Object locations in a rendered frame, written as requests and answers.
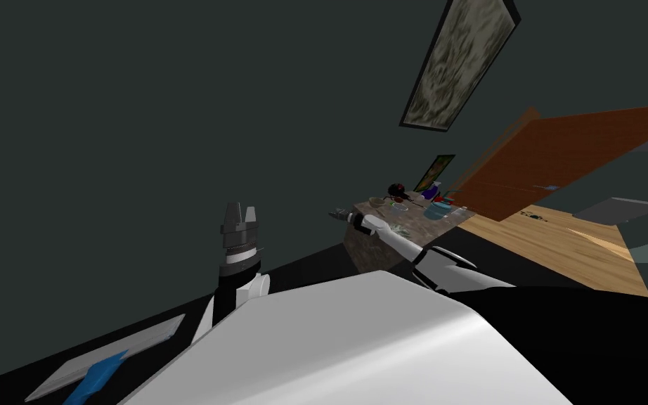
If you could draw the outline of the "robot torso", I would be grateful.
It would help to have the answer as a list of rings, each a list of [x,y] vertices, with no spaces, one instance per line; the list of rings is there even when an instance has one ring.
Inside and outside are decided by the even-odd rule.
[[[462,303],[385,271],[246,301],[120,405],[571,405]]]

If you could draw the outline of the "stone-patterned table with clutter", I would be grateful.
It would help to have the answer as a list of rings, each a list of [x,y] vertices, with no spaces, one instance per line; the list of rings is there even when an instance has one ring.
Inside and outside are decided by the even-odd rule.
[[[382,203],[370,204],[365,202],[356,203],[351,208],[354,212],[372,214],[386,221],[392,226],[408,232],[408,239],[421,245],[437,245],[437,238],[456,229],[474,216],[469,210],[453,206],[451,212],[439,220],[431,220],[425,217],[426,207],[430,205],[429,200],[420,197],[419,193],[408,191],[411,200],[404,200],[403,204],[408,208],[401,214],[391,212],[392,200],[385,195]],[[395,252],[388,245],[383,243],[377,236],[367,236],[357,231],[352,225],[348,225],[344,234],[344,247],[350,258],[361,273],[371,271],[386,271],[403,261],[403,257]]]

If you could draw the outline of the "brown wooden door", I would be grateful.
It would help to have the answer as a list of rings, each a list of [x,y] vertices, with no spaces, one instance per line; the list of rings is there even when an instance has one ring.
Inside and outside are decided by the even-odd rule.
[[[457,207],[503,221],[648,142],[648,107],[540,118],[525,112],[453,185]]]

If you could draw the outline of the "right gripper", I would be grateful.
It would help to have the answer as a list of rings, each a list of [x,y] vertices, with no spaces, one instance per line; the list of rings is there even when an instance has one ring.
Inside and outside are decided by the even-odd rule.
[[[336,208],[328,213],[333,219],[345,221],[353,226],[359,223],[359,213],[342,208]]]

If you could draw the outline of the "small green framed picture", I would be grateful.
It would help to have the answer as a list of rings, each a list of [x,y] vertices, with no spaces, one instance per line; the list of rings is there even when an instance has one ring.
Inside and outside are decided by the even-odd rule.
[[[455,155],[437,155],[432,165],[428,168],[413,190],[420,193],[430,189],[432,184],[438,179],[445,168],[447,168],[454,157]]]

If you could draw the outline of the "blue flat block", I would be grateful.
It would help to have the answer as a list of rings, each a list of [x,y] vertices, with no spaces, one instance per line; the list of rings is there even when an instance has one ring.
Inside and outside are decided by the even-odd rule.
[[[116,370],[123,364],[124,355],[127,352],[127,350],[120,352],[92,365],[83,380],[62,405],[84,405],[92,395],[100,392]]]

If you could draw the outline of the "large framed beige picture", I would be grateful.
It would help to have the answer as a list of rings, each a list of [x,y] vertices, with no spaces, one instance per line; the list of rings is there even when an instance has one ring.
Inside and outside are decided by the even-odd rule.
[[[448,131],[520,22],[514,0],[447,0],[399,124]]]

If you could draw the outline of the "grey flat box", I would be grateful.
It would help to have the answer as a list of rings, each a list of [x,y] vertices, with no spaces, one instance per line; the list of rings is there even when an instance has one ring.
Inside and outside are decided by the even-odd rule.
[[[576,219],[605,226],[616,226],[644,215],[648,215],[647,201],[626,198],[608,198],[572,214]]]

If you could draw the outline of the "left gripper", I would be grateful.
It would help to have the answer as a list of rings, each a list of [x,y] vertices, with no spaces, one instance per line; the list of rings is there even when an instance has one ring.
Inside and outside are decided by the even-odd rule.
[[[255,207],[246,207],[242,222],[240,203],[228,202],[221,227],[226,253],[240,253],[257,248],[258,228]]]

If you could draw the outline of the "grey flat panel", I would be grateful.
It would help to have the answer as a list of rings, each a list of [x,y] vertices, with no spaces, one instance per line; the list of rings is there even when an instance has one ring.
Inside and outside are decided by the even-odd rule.
[[[123,353],[123,359],[158,345],[173,336],[184,315],[155,324],[133,335],[102,346],[91,352],[67,360],[59,369],[40,384],[26,399],[26,402],[44,397],[58,389],[81,380],[91,366],[116,354]]]

